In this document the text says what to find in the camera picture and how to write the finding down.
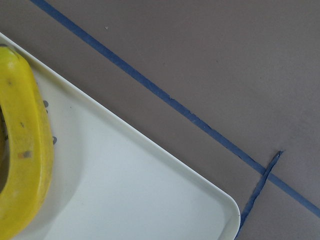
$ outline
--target tape strip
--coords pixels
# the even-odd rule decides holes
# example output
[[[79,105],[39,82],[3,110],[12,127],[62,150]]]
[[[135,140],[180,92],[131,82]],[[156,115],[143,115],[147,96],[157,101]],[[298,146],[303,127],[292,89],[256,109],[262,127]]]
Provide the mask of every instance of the tape strip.
[[[257,183],[252,195],[250,196],[248,202],[246,203],[242,213],[241,213],[241,220],[240,220],[240,227],[239,227],[239,231],[236,235],[236,237],[239,235],[249,213],[251,212],[252,208],[254,207],[255,201],[257,199],[257,197],[260,195],[262,189],[264,188],[266,181],[268,179],[268,176],[271,173],[272,168],[276,165],[276,163],[278,162],[281,154],[283,153],[283,151],[278,151],[276,153],[276,155],[273,157],[272,161],[269,163],[268,167],[266,168],[264,174],[262,175],[262,177],[260,178],[259,182]]]
[[[280,178],[278,178],[273,173],[271,173],[268,176],[268,180],[272,182],[274,185],[276,185],[277,187],[279,187],[280,189],[282,189],[285,193],[287,193],[293,199],[298,201],[301,205],[303,205],[306,209],[308,209],[318,218],[320,218],[320,209],[317,206],[315,206],[312,202],[307,200],[305,197],[303,197],[301,194],[299,194],[297,191],[295,191],[292,187],[290,187],[284,181],[282,181]]]

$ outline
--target blue tape line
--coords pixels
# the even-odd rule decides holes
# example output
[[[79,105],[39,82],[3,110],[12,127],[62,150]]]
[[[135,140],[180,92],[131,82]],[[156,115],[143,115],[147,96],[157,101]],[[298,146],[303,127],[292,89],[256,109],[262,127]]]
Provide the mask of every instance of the blue tape line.
[[[239,231],[236,234],[236,237],[239,235],[242,226],[244,225],[250,211],[252,210],[252,208],[254,207],[255,201],[257,199],[257,197],[260,195],[262,189],[264,188],[266,181],[268,179],[269,174],[271,173],[272,168],[275,166],[275,164],[278,162],[281,154],[283,153],[283,151],[278,151],[276,153],[276,155],[273,157],[272,161],[269,163],[268,167],[266,168],[264,174],[262,175],[262,177],[260,178],[259,182],[257,183],[252,195],[250,196],[248,202],[246,203],[242,213],[241,213],[241,219],[240,219],[240,227],[239,227]]]
[[[308,209],[310,212],[312,212],[318,218],[320,218],[320,209],[318,207],[316,207],[313,203],[311,203],[309,200],[304,198],[301,194],[296,192],[292,187],[290,187],[288,184],[286,184],[280,178],[278,178],[277,176],[275,176],[274,174],[271,173],[268,177],[268,180],[270,182],[272,182],[273,184],[275,184],[280,189],[282,189],[285,193],[287,193],[293,199],[298,201],[301,205],[303,205],[306,209]]]
[[[167,94],[157,85],[155,85],[145,76],[143,76],[141,73],[139,73],[136,69],[134,69],[128,63],[122,60],[119,56],[117,56],[115,53],[113,53],[111,50],[105,47],[98,40],[93,38],[91,35],[89,35],[79,26],[77,26],[74,22],[72,22],[70,19],[64,16],[61,12],[56,10],[49,3],[47,3],[44,0],[31,0],[31,2],[37,5],[39,8],[41,8],[43,11],[45,11],[47,14],[49,14],[51,17],[53,17],[55,20],[57,20],[59,23],[61,23],[63,26],[65,26],[67,29],[73,32],[75,35],[77,35],[79,38],[81,38],[84,42],[86,42],[88,45],[90,45],[92,48],[94,48],[104,57],[109,59],[112,63],[117,65],[120,69],[122,69],[127,74],[129,74],[132,78],[134,78],[143,86],[145,86],[147,89],[149,89],[152,93],[154,93],[159,98],[161,98],[164,102],[166,102],[172,108],[174,108],[183,116],[185,116],[194,125],[199,127],[201,130],[203,130],[205,133],[207,133],[217,142],[222,144],[225,148],[227,148],[232,153],[234,153],[239,158],[241,158],[245,163],[247,163],[249,166],[255,169],[258,173],[263,174],[265,172],[265,168],[262,165],[260,165],[258,162],[254,161],[248,154],[246,154],[241,149],[239,149],[236,145],[234,145],[232,142],[230,142],[228,139],[222,136],[219,132],[212,129],[208,124],[206,124],[203,120],[201,120],[195,114],[190,112],[190,110],[188,110],[185,106],[183,106],[177,100],[171,98],[169,94]]]

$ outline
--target plastic tray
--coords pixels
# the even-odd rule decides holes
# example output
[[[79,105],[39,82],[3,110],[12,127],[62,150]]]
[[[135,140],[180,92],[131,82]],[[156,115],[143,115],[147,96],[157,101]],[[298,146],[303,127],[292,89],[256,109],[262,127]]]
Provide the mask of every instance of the plastic tray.
[[[52,184],[15,240],[233,240],[235,201],[0,33],[30,63],[54,145]]]

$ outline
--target gray floor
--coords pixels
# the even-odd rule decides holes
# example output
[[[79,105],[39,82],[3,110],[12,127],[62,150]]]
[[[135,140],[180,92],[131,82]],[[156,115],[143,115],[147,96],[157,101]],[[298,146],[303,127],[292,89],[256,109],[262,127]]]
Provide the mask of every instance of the gray floor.
[[[320,208],[320,2],[50,0]],[[231,195],[261,174],[31,1],[0,1],[0,32]],[[239,240],[319,239],[320,218],[267,180]]]

